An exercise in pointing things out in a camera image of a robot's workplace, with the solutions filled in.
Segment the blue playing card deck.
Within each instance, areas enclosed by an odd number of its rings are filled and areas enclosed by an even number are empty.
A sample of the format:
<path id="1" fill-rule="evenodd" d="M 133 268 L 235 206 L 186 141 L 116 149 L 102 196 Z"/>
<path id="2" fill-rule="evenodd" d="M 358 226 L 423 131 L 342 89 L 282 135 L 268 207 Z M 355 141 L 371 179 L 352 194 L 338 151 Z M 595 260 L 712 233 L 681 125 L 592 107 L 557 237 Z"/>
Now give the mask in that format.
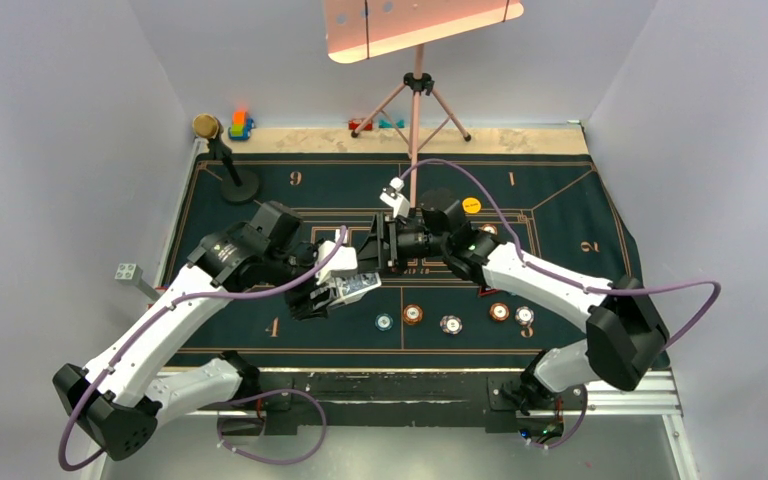
<path id="1" fill-rule="evenodd" d="M 381 286 L 378 273 L 360 273 L 351 277 L 337 277 L 330 281 L 330 308 L 338 308 L 361 300 L 367 293 Z"/>

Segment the orange poker chip stack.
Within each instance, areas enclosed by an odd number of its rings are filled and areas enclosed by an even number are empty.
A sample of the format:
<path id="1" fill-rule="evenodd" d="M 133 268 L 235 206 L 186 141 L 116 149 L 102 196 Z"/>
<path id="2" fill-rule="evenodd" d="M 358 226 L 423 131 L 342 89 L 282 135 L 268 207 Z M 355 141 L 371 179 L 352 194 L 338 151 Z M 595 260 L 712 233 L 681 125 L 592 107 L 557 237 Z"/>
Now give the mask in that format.
<path id="1" fill-rule="evenodd" d="M 423 309 L 416 304 L 406 305 L 402 311 L 402 320 L 407 325 L 416 325 L 424 318 Z"/>

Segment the green poker chip stack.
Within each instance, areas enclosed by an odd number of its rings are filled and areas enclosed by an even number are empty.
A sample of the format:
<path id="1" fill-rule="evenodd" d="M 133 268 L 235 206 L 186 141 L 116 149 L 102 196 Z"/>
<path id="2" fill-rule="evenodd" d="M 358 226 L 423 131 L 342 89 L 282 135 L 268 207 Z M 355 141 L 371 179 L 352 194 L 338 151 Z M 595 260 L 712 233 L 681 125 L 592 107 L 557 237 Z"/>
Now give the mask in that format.
<path id="1" fill-rule="evenodd" d="M 394 320 L 388 314 L 379 314 L 376 316 L 374 324 L 379 331 L 388 331 L 393 327 Z"/>

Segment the yellow big blind button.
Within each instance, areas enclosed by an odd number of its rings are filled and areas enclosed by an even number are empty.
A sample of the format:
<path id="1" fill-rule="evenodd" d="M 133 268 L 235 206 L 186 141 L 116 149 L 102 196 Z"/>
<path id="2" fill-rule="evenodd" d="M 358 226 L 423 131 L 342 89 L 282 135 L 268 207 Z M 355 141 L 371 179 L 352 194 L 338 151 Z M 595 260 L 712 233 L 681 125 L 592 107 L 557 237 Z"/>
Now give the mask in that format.
<path id="1" fill-rule="evenodd" d="M 473 215 L 477 214 L 482 210 L 482 203 L 478 198 L 475 197 L 467 197 L 465 198 L 462 203 L 462 208 L 465 213 Z"/>

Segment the pink poker chip stack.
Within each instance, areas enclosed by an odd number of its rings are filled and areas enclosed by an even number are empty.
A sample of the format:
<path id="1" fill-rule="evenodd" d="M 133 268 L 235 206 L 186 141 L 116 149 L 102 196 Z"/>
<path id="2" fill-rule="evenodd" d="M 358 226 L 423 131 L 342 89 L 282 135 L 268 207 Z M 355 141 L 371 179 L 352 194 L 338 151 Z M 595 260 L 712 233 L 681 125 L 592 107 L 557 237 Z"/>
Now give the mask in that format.
<path id="1" fill-rule="evenodd" d="M 463 330 L 463 321 L 457 316 L 446 315 L 440 320 L 440 328 L 444 334 L 458 335 Z"/>

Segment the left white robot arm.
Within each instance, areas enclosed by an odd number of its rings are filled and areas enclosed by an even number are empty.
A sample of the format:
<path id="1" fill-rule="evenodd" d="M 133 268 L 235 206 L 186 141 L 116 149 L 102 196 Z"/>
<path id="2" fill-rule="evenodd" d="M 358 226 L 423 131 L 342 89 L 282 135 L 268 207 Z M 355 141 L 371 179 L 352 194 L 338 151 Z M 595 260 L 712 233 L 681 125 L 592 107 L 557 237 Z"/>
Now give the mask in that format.
<path id="1" fill-rule="evenodd" d="M 297 213 L 277 202 L 206 235 L 164 293 L 110 347 L 83 366 L 64 364 L 53 386 L 68 414 L 58 461 L 78 471 L 105 455 L 124 460 L 172 420 L 210 405 L 244 409 L 293 388 L 263 389 L 258 367 L 235 351 L 166 379 L 160 370 L 229 304 L 286 296 L 306 304 L 335 273 L 350 269 L 348 228 L 329 242 L 299 244 Z"/>

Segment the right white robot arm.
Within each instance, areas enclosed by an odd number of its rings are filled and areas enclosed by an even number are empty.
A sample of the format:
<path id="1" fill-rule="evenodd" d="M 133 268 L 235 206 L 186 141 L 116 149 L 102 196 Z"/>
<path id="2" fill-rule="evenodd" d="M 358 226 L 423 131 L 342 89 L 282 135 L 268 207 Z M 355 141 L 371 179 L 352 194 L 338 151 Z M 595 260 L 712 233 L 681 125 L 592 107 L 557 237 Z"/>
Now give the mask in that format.
<path id="1" fill-rule="evenodd" d="M 633 391 L 666 346 L 669 332 L 638 279 L 621 277 L 616 292 L 607 279 L 579 275 L 473 227 L 457 202 L 415 210 L 397 184 L 384 187 L 380 199 L 391 211 L 373 220 L 358 254 L 362 272 L 395 276 L 414 260 L 440 258 L 457 278 L 522 297 L 584 333 L 581 341 L 541 351 L 519 386 L 504 393 L 523 412 L 590 381 Z"/>

